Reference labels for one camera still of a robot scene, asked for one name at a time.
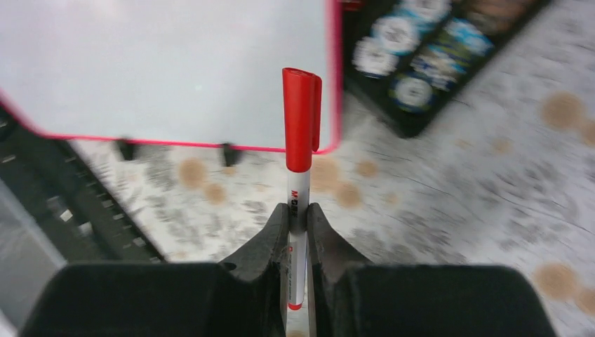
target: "pink border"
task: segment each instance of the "pink border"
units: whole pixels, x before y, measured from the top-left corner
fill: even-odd
[[[333,151],[338,145],[340,140],[340,113],[342,111],[342,57],[341,57],[341,21],[342,11],[341,5],[338,0],[327,0],[327,13],[329,16],[328,22],[331,24],[330,29],[327,30],[328,38],[331,40],[332,53],[329,55],[329,66],[331,78],[335,78],[335,91],[332,93],[331,106],[334,105],[333,119],[331,123],[334,123],[334,127],[331,126],[331,143],[326,149],[317,151],[317,154],[325,154]],[[116,140],[116,138],[110,137],[98,137],[98,136],[80,136],[80,135],[64,135],[57,133],[49,133],[41,130],[35,126],[27,117],[24,116],[14,103],[12,103],[7,95],[3,95],[0,90],[0,101],[6,106],[6,109],[31,132],[36,133],[42,137],[55,138],[55,139],[84,139],[84,140]],[[164,142],[160,140],[148,140],[148,139],[133,139],[131,143],[135,144],[152,144],[152,145],[172,145],[172,146],[196,146],[196,147],[219,147],[218,144],[207,144],[207,143],[186,143],[186,142]],[[237,145],[239,150],[247,151],[266,151],[266,152],[285,152],[285,149],[277,147],[256,147],[256,146],[242,146]]]

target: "red marker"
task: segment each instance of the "red marker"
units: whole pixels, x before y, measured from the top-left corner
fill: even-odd
[[[320,143],[322,80],[315,74],[283,69],[285,149],[289,205],[288,307],[304,302],[307,263],[306,210],[310,203],[312,152]]]

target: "floral tablecloth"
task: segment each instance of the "floral tablecloth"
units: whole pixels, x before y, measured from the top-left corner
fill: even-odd
[[[560,336],[595,336],[592,13],[595,1],[557,1],[419,138],[347,96],[312,201],[374,261],[518,268]],[[146,146],[127,162],[113,144],[73,143],[171,261],[225,257],[285,198],[283,154],[224,168],[213,149]],[[307,335],[307,309],[288,331]]]

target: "red marker tip end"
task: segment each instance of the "red marker tip end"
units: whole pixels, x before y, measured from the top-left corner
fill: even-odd
[[[301,304],[301,303],[300,303],[300,304],[291,304],[291,303],[287,303],[287,306],[288,306],[288,307],[289,307],[291,310],[293,310],[293,311],[296,311],[296,310],[299,310],[299,309],[301,309],[301,308],[302,308],[302,304]]]

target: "white board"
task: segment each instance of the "white board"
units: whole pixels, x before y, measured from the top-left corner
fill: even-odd
[[[3,0],[0,100],[48,137],[283,150],[294,67],[323,80],[329,150],[339,17],[335,0]]]

